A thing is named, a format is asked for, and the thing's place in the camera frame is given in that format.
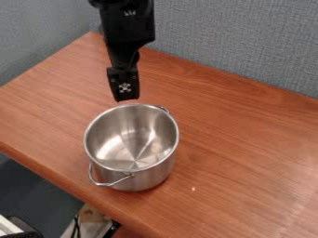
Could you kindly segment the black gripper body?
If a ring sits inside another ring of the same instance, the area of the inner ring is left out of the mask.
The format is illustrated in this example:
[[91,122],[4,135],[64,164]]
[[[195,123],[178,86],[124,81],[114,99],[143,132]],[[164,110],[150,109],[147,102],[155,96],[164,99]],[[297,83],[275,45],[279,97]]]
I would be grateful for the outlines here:
[[98,0],[111,72],[136,67],[139,49],[155,40],[154,0]]

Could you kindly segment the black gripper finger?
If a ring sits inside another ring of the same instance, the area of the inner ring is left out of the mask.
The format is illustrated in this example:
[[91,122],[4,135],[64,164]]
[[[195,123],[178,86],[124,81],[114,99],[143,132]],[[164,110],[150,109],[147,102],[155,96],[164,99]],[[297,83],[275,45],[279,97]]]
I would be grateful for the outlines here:
[[110,88],[116,101],[139,99],[139,75],[138,69],[119,70],[115,67],[107,69]]

